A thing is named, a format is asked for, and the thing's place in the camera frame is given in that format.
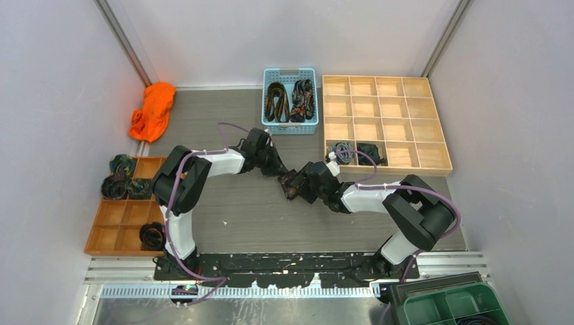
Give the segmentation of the brown paisley patterned tie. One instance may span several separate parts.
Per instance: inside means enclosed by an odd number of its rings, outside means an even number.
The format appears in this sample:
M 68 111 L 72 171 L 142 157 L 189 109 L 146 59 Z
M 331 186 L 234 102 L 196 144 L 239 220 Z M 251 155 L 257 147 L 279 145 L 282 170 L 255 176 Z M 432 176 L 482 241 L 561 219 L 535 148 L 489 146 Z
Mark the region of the brown paisley patterned tie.
M 283 193 L 288 200 L 294 200 L 299 195 L 299 190 L 296 185 L 292 185 L 292 181 L 296 178 L 298 172 L 295 169 L 288 171 L 282 176 L 278 177 Z

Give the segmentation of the light wooden compartment tray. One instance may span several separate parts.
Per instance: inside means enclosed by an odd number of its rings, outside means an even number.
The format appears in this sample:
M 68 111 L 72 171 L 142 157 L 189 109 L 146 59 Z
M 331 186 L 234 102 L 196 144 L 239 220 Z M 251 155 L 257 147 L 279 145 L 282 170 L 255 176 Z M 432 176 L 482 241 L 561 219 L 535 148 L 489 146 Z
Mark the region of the light wooden compartment tray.
M 350 142 L 354 159 L 346 173 L 371 173 L 359 165 L 357 142 L 376 144 L 387 166 L 382 174 L 446 176 L 453 171 L 441 121 L 428 79 L 324 75 L 324 150 Z

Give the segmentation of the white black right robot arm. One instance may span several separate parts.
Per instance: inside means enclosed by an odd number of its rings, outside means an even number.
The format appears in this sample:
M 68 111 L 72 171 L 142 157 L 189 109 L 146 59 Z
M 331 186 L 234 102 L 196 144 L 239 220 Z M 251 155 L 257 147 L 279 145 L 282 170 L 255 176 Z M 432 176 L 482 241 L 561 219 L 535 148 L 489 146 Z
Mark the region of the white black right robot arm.
M 364 185 L 338 179 L 341 152 L 331 152 L 324 162 L 308 162 L 300 171 L 280 177 L 286 197 L 299 196 L 312 204 L 320 199 L 335 213 L 386 213 L 399 231 L 376 252 L 376 269 L 384 278 L 401 271 L 402 263 L 415 254 L 431 250 L 460 224 L 460 212 L 452 201 L 434 191 L 420 177 Z

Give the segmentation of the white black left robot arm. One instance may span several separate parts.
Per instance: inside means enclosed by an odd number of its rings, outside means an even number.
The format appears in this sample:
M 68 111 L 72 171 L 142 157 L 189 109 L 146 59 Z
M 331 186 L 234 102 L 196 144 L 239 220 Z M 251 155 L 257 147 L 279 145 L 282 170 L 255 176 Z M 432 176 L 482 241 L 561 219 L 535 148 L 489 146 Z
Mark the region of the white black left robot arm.
M 171 271 L 182 280 L 198 269 L 192 215 L 211 177 L 240 175 L 259 169 L 264 176 L 283 176 L 288 170 L 269 132 L 253 128 L 238 145 L 221 150 L 190 150 L 176 146 L 154 178 L 151 189 L 164 217 L 165 254 Z

